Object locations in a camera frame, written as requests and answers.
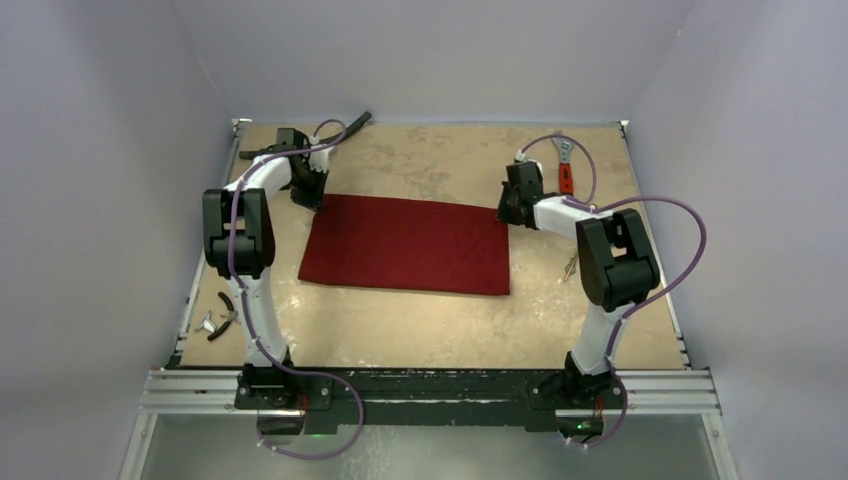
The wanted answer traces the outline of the dark red cloth napkin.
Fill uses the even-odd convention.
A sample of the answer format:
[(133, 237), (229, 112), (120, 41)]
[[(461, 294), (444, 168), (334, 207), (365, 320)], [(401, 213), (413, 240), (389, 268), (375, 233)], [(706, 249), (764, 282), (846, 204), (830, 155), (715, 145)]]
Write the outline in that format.
[(313, 218), (298, 277), (328, 286), (506, 296), (508, 228), (491, 208), (331, 194)]

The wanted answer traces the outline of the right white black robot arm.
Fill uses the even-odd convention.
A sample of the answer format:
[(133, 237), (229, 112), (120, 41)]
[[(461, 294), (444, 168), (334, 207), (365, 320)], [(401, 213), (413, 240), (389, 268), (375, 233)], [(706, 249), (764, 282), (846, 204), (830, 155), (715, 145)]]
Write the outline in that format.
[(600, 211), (566, 195), (546, 193), (531, 161), (506, 167), (496, 218), (506, 224), (555, 233), (576, 242), (577, 266), (589, 307), (577, 343), (567, 354), (561, 392), (584, 407), (611, 371), (621, 316), (645, 301), (660, 271), (640, 213)]

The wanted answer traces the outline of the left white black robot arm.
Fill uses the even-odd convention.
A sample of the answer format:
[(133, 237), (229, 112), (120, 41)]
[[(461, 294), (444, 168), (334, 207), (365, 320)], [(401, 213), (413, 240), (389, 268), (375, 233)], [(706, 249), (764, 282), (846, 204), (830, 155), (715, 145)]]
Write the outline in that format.
[(292, 366), (271, 293), (276, 240), (270, 201), (287, 191), (294, 204), (321, 211), (333, 150), (330, 141), (316, 135), (280, 128), (277, 142), (258, 151), (244, 173), (202, 195), (206, 263), (224, 279), (237, 302), (246, 341), (245, 367), (273, 371), (261, 380), (259, 395), (275, 409), (295, 402), (298, 382), (274, 371)]

